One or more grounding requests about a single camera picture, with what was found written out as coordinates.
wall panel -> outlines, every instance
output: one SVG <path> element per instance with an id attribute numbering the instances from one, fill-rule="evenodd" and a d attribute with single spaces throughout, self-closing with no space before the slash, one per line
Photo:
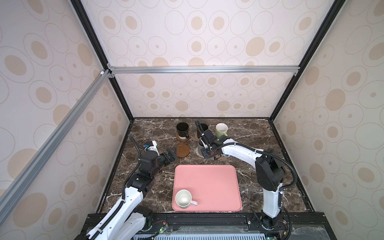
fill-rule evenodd
<path id="1" fill-rule="evenodd" d="M 112 66 L 298 65 L 333 0 L 82 1 Z"/>
<path id="2" fill-rule="evenodd" d="M 0 196 L 100 70 L 67 1 L 1 1 Z"/>
<path id="3" fill-rule="evenodd" d="M 116 74 L 135 117 L 269 117 L 293 73 Z"/>
<path id="4" fill-rule="evenodd" d="M 106 80 L 0 227 L 0 239 L 74 239 L 95 212 L 128 123 Z"/>
<path id="5" fill-rule="evenodd" d="M 275 120 L 337 238 L 384 232 L 384 1 L 350 1 Z"/>

dark marble surface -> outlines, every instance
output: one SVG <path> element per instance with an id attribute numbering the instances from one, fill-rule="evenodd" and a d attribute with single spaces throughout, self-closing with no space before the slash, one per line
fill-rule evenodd
<path id="1" fill-rule="evenodd" d="M 177 159 L 173 164 L 163 168 L 163 173 L 156 177 L 156 183 L 147 196 L 141 202 L 142 206 L 152 209 L 156 213 L 174 212 L 172 208 L 172 194 L 175 168 L 179 164 L 229 164 L 237 170 L 237 180 L 240 189 L 243 208 L 241 212 L 251 212 L 250 207 L 256 212 L 262 211 L 263 191 L 257 183 L 255 169 L 249 164 L 234 157 L 225 158 L 225 161 L 214 160 L 214 158 L 203 159 L 196 155 L 197 141 L 194 139 L 196 127 L 193 119 L 136 119 L 131 134 L 138 144 L 143 145 L 149 140 L 156 140 L 159 153 L 165 152 L 167 147 L 176 146 L 180 142 L 176 140 L 176 124 L 179 122 L 189 124 L 191 138 L 186 144 L 190 147 L 190 154 Z M 259 149 L 273 148 L 282 157 L 281 150 L 274 137 L 269 123 L 263 119 L 200 119 L 200 123 L 206 123 L 209 129 L 214 132 L 216 124 L 223 122 L 228 125 L 228 136 L 238 142 Z M 115 177 L 113 179 L 106 202 L 102 209 L 103 213 L 108 212 L 121 196 L 121 185 L 127 175 L 137 164 L 137 152 L 133 143 L 128 140 L 123 156 L 120 160 Z M 292 176 L 286 169 L 287 176 L 284 184 L 292 181 Z M 305 212 L 305 205 L 296 187 L 284 191 L 283 205 L 289 212 Z"/>

black frame edge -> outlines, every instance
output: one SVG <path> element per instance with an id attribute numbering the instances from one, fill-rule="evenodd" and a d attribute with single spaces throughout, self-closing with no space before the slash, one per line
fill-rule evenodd
<path id="1" fill-rule="evenodd" d="M 78 15 L 81 24 L 83 25 L 83 28 L 89 38 L 89 41 L 91 42 L 93 49 L 95 50 L 97 57 L 99 58 L 101 65 L 104 69 L 108 69 L 111 73 L 111 70 L 108 67 L 108 59 L 104 54 L 103 48 L 101 47 L 101 44 L 99 42 L 99 39 L 97 38 L 97 35 L 95 31 L 93 30 L 91 21 L 88 18 L 87 13 L 85 12 L 84 6 L 81 3 L 81 0 L 71 0 L 71 3 L 73 5 L 73 8 L 76 11 L 76 14 Z M 125 113 L 128 116 L 128 119 L 130 121 L 133 121 L 133 115 L 131 113 L 131 110 L 129 109 L 129 106 L 127 104 L 127 101 L 125 100 L 124 95 L 122 94 L 122 91 L 120 89 L 120 86 L 113 74 L 111 74 L 112 78 L 110 78 L 110 82 L 112 84 L 113 89 L 115 90 L 115 93 L 125 111 Z"/>
<path id="2" fill-rule="evenodd" d="M 104 202 L 105 202 L 105 199 L 107 197 L 107 194 L 109 192 L 109 189 L 111 188 L 111 185 L 112 185 L 112 181 L 113 181 L 113 178 L 115 177 L 115 173 L 116 173 L 116 170 L 119 166 L 119 163 L 120 163 L 120 159 L 121 159 L 121 155 L 125 149 L 125 145 L 127 144 L 127 140 L 128 140 L 128 135 L 129 133 L 131 132 L 131 129 L 133 127 L 133 123 L 134 123 L 135 119 L 133 119 L 132 121 L 130 121 L 129 125 L 128 125 L 128 130 L 122 140 L 122 143 L 121 143 L 121 147 L 120 147 L 120 150 L 118 152 L 118 155 L 116 157 L 116 160 L 115 160 L 115 163 L 113 164 L 113 167 L 112 167 L 112 171 L 111 171 L 111 174 L 109 175 L 109 178 L 108 178 L 108 181 L 105 185 L 105 188 L 104 188 L 104 191 L 101 195 L 101 200 L 99 202 L 99 205 L 96 209 L 96 213 L 100 213 L 103 209 L 103 206 L 104 206 Z"/>
<path id="3" fill-rule="evenodd" d="M 94 228 L 106 214 L 89 214 L 83 227 L 80 235 L 85 236 L 89 228 Z M 179 227 L 202 227 L 202 226 L 217 226 L 217 227 L 244 227 L 248 228 L 249 231 L 257 230 L 260 233 L 264 234 L 277 234 L 281 226 L 278 226 L 276 230 L 267 231 L 263 229 L 259 223 L 252 225 L 247 224 L 247 220 L 250 220 L 250 217 L 253 217 L 253 213 L 160 213 L 153 214 L 154 220 L 167 220 L 172 229 L 179 229 Z M 286 213 L 282 215 L 284 220 L 287 220 Z M 313 227 L 324 226 L 327 234 L 331 240 L 337 240 L 329 221 L 323 212 L 290 212 L 290 219 L 292 221 L 293 227 L 295 225 L 312 225 Z M 158 230 L 156 228 L 150 229 L 147 232 L 139 231 L 138 234 L 154 234 Z"/>
<path id="4" fill-rule="evenodd" d="M 325 16 L 324 21 L 322 22 L 319 30 L 317 31 L 315 37 L 312 40 L 312 43 L 310 44 L 307 52 L 305 53 L 303 59 L 301 60 L 301 62 L 299 64 L 299 66 L 300 66 L 299 71 L 296 73 L 296 75 L 293 75 L 293 77 L 291 78 L 291 81 L 288 83 L 287 88 L 285 89 L 283 95 L 281 96 L 279 102 L 277 103 L 275 109 L 273 110 L 271 117 L 270 117 L 272 121 L 274 121 L 276 119 L 277 114 L 279 114 L 285 101 L 288 99 L 289 95 L 293 91 L 293 88 L 295 87 L 297 81 L 299 80 L 299 78 L 303 74 L 308 63 L 311 61 L 311 58 L 313 57 L 314 53 L 316 52 L 317 48 L 319 47 L 324 36 L 327 34 L 330 26 L 332 25 L 334 19 L 336 18 L 340 9 L 344 5 L 345 1 L 346 0 L 335 0 L 333 2 L 329 12 Z"/>
<path id="5" fill-rule="evenodd" d="M 286 150 L 286 148 L 285 148 L 285 146 L 284 146 L 284 144 L 283 144 L 283 141 L 282 141 L 281 138 L 280 138 L 279 133 L 277 132 L 277 129 L 276 129 L 276 127 L 275 127 L 275 124 L 273 123 L 272 120 L 269 120 L 268 122 L 269 122 L 269 125 L 271 126 L 271 130 L 272 130 L 272 132 L 273 132 L 273 135 L 275 136 L 275 138 L 276 138 L 276 140 L 277 140 L 277 142 L 278 142 L 278 144 L 279 144 L 279 146 L 280 146 L 280 149 L 281 149 L 281 151 L 282 151 L 282 153 L 283 153 L 284 159 L 285 159 L 289 164 L 291 164 L 291 165 L 293 166 L 293 164 L 292 164 L 292 160 L 291 160 L 291 158 L 290 158 L 289 155 L 288 155 L 288 152 L 287 152 L 287 150 Z M 307 192 L 305 191 L 305 188 L 304 188 L 303 183 L 301 182 L 300 178 L 297 179 L 297 184 L 296 184 L 296 186 L 297 186 L 297 188 L 298 188 L 298 190 L 299 190 L 299 192 L 300 192 L 300 195 L 301 195 L 301 198 L 302 198 L 302 200 L 303 200 L 303 202 L 304 202 L 305 208 L 306 208 L 307 210 L 311 211 L 311 212 L 315 212 L 315 210 L 314 210 L 314 208 L 313 208 L 313 205 L 312 205 L 312 203 L 311 203 L 311 201 L 310 201 L 310 199 L 309 199 L 309 197 L 308 197 L 308 195 L 307 195 Z"/>
<path id="6" fill-rule="evenodd" d="M 95 31 L 93 30 L 91 21 L 89 20 L 88 15 L 85 12 L 83 4 L 81 3 L 80 0 L 71 0 L 71 3 L 80 19 L 81 24 L 83 25 L 85 32 L 87 33 L 87 36 L 93 46 L 93 49 L 97 54 L 97 57 L 101 62 L 101 65 L 103 66 L 104 69 L 109 69 L 107 57 L 105 56 L 103 48 L 101 47 L 101 44 L 99 42 L 99 39 L 97 38 Z"/>

clear plastic sheet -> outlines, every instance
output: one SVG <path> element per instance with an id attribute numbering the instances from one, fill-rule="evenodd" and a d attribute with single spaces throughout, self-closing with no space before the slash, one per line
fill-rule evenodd
<path id="1" fill-rule="evenodd" d="M 297 227 L 291 232 L 290 240 L 330 240 L 323 226 Z"/>

mug handle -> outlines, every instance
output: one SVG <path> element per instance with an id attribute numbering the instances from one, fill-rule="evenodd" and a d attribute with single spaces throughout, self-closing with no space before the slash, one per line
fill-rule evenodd
<path id="1" fill-rule="evenodd" d="M 197 202 L 196 201 L 191 201 L 191 204 L 197 206 Z"/>

